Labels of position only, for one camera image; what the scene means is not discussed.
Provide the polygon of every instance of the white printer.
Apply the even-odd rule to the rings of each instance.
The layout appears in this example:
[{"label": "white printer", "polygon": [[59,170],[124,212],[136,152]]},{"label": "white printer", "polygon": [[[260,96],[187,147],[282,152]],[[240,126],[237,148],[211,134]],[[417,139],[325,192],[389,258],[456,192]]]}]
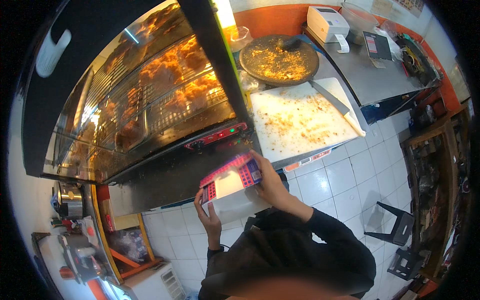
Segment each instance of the white printer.
[{"label": "white printer", "polygon": [[335,34],[347,37],[350,26],[333,8],[325,6],[309,6],[307,25],[325,43],[338,42]]}]

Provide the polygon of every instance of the stainless steel pot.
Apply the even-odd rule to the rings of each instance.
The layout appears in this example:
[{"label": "stainless steel pot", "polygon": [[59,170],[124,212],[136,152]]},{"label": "stainless steel pot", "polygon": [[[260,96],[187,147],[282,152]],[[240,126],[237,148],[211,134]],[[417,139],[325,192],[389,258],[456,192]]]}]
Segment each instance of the stainless steel pot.
[{"label": "stainless steel pot", "polygon": [[57,199],[53,208],[64,220],[83,218],[82,193],[76,184],[57,181],[53,186],[53,195]]}]

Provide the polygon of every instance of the round tray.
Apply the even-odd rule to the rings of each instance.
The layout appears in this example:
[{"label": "round tray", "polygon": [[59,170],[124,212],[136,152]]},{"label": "round tray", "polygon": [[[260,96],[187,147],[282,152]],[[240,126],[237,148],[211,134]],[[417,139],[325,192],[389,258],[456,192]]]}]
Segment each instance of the round tray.
[{"label": "round tray", "polygon": [[[269,35],[256,38],[249,44],[247,44],[242,50],[240,50],[240,64],[242,68],[255,79],[264,82],[266,84],[274,86],[293,86],[302,84],[313,79],[313,76],[317,73],[319,66],[319,59],[317,52],[304,41],[300,40],[300,46],[297,49],[292,49],[293,51],[299,51],[300,55],[303,58],[304,66],[306,68],[305,76],[301,79],[276,79],[267,77],[264,74],[264,68],[262,65],[265,65],[265,56],[264,55],[253,55],[254,51],[269,49],[275,54],[280,54],[276,44],[279,39],[288,40],[291,36],[287,35]],[[282,56],[277,56],[273,59],[273,63],[288,67],[289,62],[282,60]]]}]

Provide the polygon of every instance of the white cutting board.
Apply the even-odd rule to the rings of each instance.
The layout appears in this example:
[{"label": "white cutting board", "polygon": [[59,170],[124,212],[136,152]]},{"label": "white cutting board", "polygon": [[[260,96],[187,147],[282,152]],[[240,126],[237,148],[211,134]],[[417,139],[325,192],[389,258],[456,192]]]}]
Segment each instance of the white cutting board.
[{"label": "white cutting board", "polygon": [[[350,108],[336,78],[315,80]],[[271,162],[358,137],[340,112],[306,82],[250,95],[253,121],[264,157]]]}]

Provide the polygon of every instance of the hand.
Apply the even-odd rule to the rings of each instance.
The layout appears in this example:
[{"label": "hand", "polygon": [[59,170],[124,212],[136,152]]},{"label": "hand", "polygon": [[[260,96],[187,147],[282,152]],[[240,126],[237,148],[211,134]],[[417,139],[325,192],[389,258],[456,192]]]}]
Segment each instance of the hand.
[{"label": "hand", "polygon": [[203,189],[200,189],[197,194],[195,195],[195,200],[193,204],[197,209],[198,218],[200,222],[205,227],[205,231],[207,232],[208,237],[208,248],[210,250],[218,250],[220,249],[220,234],[222,232],[222,223],[220,219],[215,213],[215,209],[213,207],[213,203],[209,203],[208,206],[208,213],[210,216],[207,216],[200,201],[202,200],[200,196],[204,192]]},{"label": "hand", "polygon": [[261,186],[257,188],[258,195],[279,210],[298,216],[304,222],[310,220],[313,209],[287,191],[268,159],[253,150],[250,153],[262,173]]}]

